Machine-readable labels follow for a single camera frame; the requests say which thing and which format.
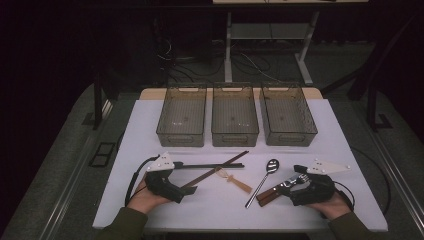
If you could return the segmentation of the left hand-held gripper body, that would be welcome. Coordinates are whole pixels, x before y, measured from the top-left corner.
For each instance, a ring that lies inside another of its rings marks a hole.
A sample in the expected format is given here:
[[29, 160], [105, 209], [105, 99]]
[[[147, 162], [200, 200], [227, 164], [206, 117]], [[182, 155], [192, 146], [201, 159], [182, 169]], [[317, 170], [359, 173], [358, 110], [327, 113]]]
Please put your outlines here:
[[147, 167], [144, 180], [148, 190], [153, 194], [180, 203], [186, 193], [183, 189], [169, 181], [168, 177], [174, 169], [174, 162], [169, 153], [165, 152], [159, 155], [158, 158]]

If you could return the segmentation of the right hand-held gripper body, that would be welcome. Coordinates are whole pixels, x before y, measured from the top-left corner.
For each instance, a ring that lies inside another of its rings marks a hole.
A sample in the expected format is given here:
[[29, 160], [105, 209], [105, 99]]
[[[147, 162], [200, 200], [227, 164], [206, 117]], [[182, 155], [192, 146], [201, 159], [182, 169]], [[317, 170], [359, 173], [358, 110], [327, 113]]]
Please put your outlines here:
[[307, 173], [308, 186], [294, 191], [294, 205], [308, 205], [321, 203], [329, 200], [336, 191], [335, 183], [330, 174], [350, 171], [349, 165], [333, 162], [314, 160], [309, 166]]

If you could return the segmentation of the metal spoon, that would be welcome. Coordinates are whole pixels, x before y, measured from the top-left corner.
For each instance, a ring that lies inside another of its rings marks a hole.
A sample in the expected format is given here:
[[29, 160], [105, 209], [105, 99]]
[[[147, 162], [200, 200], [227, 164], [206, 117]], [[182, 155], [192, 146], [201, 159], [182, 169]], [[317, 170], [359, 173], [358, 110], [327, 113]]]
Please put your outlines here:
[[253, 194], [250, 196], [249, 200], [244, 205], [246, 209], [248, 209], [251, 206], [251, 204], [253, 203], [254, 199], [256, 198], [257, 194], [259, 193], [260, 189], [262, 188], [268, 176], [270, 174], [274, 174], [279, 169], [279, 167], [280, 167], [280, 163], [277, 159], [271, 159], [267, 162], [266, 174], [264, 175], [263, 179], [254, 190]]

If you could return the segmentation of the small whisk with wooden handle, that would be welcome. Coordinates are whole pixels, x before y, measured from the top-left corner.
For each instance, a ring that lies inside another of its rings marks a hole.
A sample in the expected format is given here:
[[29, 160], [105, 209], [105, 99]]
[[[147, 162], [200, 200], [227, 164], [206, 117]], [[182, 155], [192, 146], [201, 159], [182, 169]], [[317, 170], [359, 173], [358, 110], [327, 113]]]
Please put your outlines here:
[[222, 167], [217, 167], [215, 169], [215, 173], [221, 178], [224, 178], [227, 182], [233, 183], [246, 193], [250, 193], [252, 191], [252, 188], [249, 185], [237, 180], [233, 175], [228, 174]]

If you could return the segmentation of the translucent grey storage bin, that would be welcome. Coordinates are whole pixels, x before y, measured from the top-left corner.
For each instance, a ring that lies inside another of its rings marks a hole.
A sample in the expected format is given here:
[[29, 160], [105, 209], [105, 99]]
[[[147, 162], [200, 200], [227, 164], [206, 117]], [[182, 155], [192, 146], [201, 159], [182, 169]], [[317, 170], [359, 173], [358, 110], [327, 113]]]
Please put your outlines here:
[[156, 134], [163, 147], [203, 147], [207, 86], [202, 83], [167, 87]]
[[245, 82], [213, 86], [212, 145], [254, 147], [259, 135], [253, 86]]
[[308, 147], [318, 133], [297, 83], [263, 82], [260, 106], [268, 146]]

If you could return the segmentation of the person's left hand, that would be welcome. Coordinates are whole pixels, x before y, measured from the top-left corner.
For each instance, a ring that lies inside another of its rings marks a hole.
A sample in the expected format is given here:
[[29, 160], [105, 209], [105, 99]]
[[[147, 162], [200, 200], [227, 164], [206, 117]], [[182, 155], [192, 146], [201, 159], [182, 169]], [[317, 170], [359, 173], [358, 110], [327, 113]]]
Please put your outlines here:
[[153, 194], [147, 188], [145, 181], [142, 180], [138, 184], [135, 194], [130, 198], [127, 207], [138, 212], [147, 214], [154, 208], [169, 202], [169, 199], [164, 198], [160, 195]]

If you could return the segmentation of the person's right hand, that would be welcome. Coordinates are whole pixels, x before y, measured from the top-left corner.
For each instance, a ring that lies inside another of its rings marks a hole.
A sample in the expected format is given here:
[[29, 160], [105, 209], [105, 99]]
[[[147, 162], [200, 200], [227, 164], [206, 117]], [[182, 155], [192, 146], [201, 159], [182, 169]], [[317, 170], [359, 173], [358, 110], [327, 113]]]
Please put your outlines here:
[[308, 207], [322, 213], [329, 220], [334, 220], [351, 212], [344, 198], [337, 192], [329, 200], [321, 203], [308, 204]]

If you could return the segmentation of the white table cover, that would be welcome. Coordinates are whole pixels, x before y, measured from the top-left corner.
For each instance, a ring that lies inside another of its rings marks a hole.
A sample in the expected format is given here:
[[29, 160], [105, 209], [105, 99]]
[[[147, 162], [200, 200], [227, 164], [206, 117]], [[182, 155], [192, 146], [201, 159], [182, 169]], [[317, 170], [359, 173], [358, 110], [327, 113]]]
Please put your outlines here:
[[[314, 160], [349, 165], [350, 171], [334, 173], [332, 179], [348, 187], [354, 195], [355, 213], [373, 231], [387, 231], [388, 224], [378, 206], [346, 138], [325, 99], [312, 99], [308, 105], [318, 133], [308, 147], [268, 146], [264, 139], [249, 147], [214, 147], [205, 142], [201, 148], [163, 147], [156, 134], [162, 110], [160, 100], [139, 100], [133, 107], [120, 149], [116, 156], [93, 225], [109, 225], [124, 204], [130, 180], [142, 173], [146, 159], [168, 152], [171, 159], [185, 165], [223, 163], [236, 158], [244, 168], [232, 170], [236, 179], [256, 188], [266, 174], [266, 164], [277, 159], [279, 169], [270, 174], [261, 190], [267, 190], [293, 176], [293, 166], [309, 166]], [[182, 186], [195, 178], [201, 181], [193, 195], [180, 203], [164, 204], [149, 215], [148, 232], [307, 232], [320, 231], [327, 224], [320, 215], [303, 206], [295, 206], [281, 196], [264, 207], [253, 202], [246, 209], [248, 193], [211, 173], [207, 168], [180, 169], [170, 180]]]

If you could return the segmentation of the black metal stand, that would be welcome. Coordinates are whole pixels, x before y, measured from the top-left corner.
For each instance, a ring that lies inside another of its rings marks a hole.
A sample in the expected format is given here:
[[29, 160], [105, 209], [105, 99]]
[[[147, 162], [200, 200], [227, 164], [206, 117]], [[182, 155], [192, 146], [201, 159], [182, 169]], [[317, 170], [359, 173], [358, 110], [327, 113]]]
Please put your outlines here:
[[424, 134], [424, 11], [386, 14], [374, 29], [376, 45], [355, 71], [321, 89], [328, 94], [350, 82], [347, 96], [367, 98], [366, 122], [373, 130], [386, 127], [377, 121], [377, 94], [385, 94], [419, 135]]
[[96, 130], [103, 119], [103, 106], [107, 99], [115, 99], [116, 91], [114, 89], [112, 78], [106, 72], [97, 72], [94, 75], [94, 125]]

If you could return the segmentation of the black rectangular floor frame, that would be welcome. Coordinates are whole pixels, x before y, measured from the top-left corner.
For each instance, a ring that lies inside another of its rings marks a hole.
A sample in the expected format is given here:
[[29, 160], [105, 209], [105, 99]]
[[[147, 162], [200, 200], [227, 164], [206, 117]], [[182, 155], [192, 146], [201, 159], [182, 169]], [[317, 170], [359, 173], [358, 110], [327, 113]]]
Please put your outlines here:
[[106, 167], [112, 156], [115, 144], [113, 142], [101, 142], [89, 162], [90, 167]]

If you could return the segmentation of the metal floor rail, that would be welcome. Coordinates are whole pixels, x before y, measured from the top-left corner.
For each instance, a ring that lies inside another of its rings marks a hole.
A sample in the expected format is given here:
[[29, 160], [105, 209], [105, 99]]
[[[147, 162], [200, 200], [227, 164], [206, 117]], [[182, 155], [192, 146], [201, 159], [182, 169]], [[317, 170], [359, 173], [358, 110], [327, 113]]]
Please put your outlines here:
[[377, 131], [372, 130], [368, 126], [366, 126], [366, 130], [372, 139], [375, 148], [378, 150], [384, 169], [405, 204], [414, 224], [420, 234], [424, 237], [424, 205], [414, 194], [412, 188], [407, 182], [407, 179], [405, 178], [405, 175], [401, 172], [401, 169], [396, 162], [396, 158], [392, 154], [393, 149], [384, 143], [382, 137]]
[[91, 159], [92, 150], [98, 142], [101, 131], [104, 128], [104, 123], [100, 123], [92, 130], [86, 138], [83, 148], [77, 158], [76, 165], [71, 172], [71, 175], [62, 188], [58, 200], [54, 204], [52, 213], [50, 214], [38, 240], [54, 240], [56, 233], [68, 211], [69, 205], [77, 191], [78, 185], [85, 168], [88, 166]]

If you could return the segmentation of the white metal frame desk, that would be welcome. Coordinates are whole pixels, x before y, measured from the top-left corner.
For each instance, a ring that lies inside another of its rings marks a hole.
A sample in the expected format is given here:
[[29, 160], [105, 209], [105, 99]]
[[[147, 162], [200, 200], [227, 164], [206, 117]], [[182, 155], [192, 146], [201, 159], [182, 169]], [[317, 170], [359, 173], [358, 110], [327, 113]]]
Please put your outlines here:
[[272, 20], [269, 23], [235, 23], [232, 19], [234, 10], [227, 11], [224, 74], [225, 81], [233, 81], [232, 73], [232, 41], [233, 40], [301, 40], [302, 48], [294, 54], [296, 64], [303, 82], [310, 86], [313, 80], [305, 63], [305, 58], [312, 42], [316, 25], [325, 7], [359, 6], [368, 0], [213, 0], [213, 4], [222, 7], [246, 8], [259, 11], [290, 11], [294, 15], [295, 8], [310, 12], [310, 17], [301, 22]]

